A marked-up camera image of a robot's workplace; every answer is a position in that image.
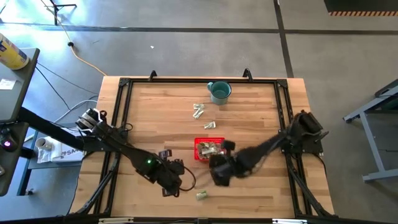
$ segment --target spray can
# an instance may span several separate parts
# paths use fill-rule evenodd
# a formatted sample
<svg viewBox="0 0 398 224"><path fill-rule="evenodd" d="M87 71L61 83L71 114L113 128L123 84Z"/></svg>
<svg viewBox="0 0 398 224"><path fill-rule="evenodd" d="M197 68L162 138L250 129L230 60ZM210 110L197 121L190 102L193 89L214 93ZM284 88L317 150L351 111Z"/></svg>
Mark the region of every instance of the spray can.
<svg viewBox="0 0 398 224"><path fill-rule="evenodd" d="M0 62L12 70L18 70L27 65L29 57L0 34Z"/></svg>

